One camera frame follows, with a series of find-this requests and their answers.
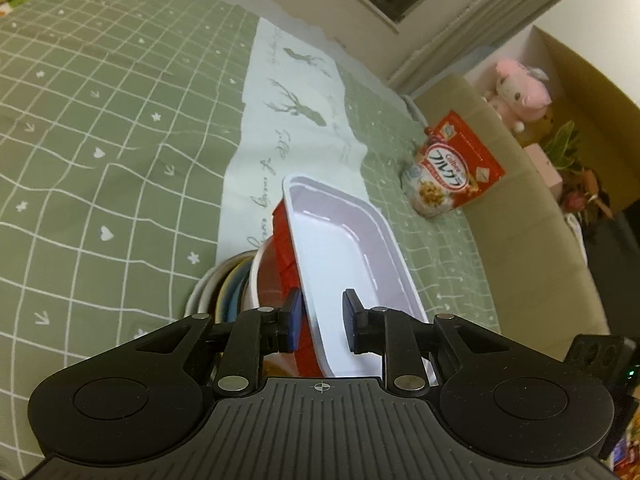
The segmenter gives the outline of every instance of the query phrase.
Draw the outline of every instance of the calbee logo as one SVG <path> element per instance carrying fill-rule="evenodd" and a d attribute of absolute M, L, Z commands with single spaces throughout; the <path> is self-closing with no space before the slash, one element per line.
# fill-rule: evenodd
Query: calbee logo
<path fill-rule="evenodd" d="M 451 191 L 460 191 L 469 183 L 465 161 L 446 144 L 432 144 L 421 164 L 442 187 Z"/>

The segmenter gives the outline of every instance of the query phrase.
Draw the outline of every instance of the silver screw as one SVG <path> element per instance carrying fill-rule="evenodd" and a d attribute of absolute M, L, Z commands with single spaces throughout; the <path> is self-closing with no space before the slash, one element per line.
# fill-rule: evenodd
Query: silver screw
<path fill-rule="evenodd" d="M 401 375 L 394 381 L 396 388 L 406 392 L 417 392 L 425 386 L 424 379 L 417 375 Z"/>
<path fill-rule="evenodd" d="M 241 392 L 249 381 L 240 375 L 228 375 L 218 381 L 218 387 L 226 392 Z"/>

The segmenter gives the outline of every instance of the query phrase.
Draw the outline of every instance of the pink box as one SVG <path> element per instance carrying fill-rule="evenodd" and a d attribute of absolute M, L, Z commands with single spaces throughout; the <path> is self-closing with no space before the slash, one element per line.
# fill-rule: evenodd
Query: pink box
<path fill-rule="evenodd" d="M 560 196 L 562 195 L 562 177 L 556 171 L 556 168 L 553 167 L 543 149 L 540 148 L 539 144 L 531 144 L 527 146 L 524 151 L 529 155 L 533 165 L 544 179 L 546 186 L 556 199 L 556 202 L 560 200 Z"/>

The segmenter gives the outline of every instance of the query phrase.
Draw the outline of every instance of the white heart print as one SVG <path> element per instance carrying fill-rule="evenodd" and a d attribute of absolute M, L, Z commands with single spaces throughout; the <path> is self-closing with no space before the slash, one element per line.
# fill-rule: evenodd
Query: white heart print
<path fill-rule="evenodd" d="M 107 226 L 103 225 L 100 228 L 100 240 L 102 240 L 103 242 L 108 242 L 112 238 L 113 238 L 113 233 L 109 231 L 109 228 Z"/>

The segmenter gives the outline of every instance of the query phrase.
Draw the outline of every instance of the snack package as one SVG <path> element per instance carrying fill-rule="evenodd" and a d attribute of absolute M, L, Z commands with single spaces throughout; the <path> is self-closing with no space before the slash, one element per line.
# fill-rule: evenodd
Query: snack package
<path fill-rule="evenodd" d="M 455 209 L 482 195 L 504 170 L 471 128 L 451 111 L 435 128 L 402 174 L 402 189 L 412 207 L 427 218 Z"/>

